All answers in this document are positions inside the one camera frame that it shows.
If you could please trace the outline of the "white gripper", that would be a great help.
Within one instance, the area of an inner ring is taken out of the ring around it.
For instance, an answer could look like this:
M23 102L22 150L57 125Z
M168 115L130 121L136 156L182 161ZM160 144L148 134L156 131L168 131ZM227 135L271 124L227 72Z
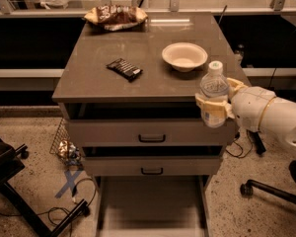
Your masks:
M209 98L196 93L196 104L204 113L220 119L235 118L239 127L253 132L259 131L262 115L276 97L275 93L262 87L248 87L244 82L234 78L228 78L227 82L228 96Z

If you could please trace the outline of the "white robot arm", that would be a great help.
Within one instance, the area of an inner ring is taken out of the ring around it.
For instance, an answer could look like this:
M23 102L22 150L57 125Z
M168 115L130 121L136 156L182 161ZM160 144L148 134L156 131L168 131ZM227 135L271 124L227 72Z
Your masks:
M216 118L231 118L241 128L273 136L296 158L296 103L233 78L228 83L227 100L196 93L196 104Z

